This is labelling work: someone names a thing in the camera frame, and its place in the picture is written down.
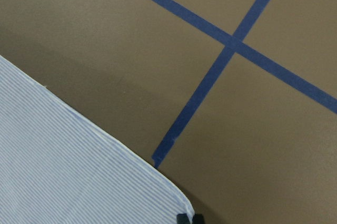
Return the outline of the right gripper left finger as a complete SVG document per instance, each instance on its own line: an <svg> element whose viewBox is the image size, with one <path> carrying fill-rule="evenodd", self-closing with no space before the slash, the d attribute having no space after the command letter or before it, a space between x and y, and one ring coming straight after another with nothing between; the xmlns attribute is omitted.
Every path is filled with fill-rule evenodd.
<svg viewBox="0 0 337 224"><path fill-rule="evenodd" d="M176 223L177 224L190 224L190 220L187 214L180 213L176 216Z"/></svg>

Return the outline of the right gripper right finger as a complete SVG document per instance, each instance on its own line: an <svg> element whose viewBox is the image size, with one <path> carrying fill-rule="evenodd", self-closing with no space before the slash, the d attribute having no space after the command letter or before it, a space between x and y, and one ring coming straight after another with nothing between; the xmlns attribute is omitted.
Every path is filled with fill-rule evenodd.
<svg viewBox="0 0 337 224"><path fill-rule="evenodd" d="M204 224L203 215L194 215L192 218L192 224Z"/></svg>

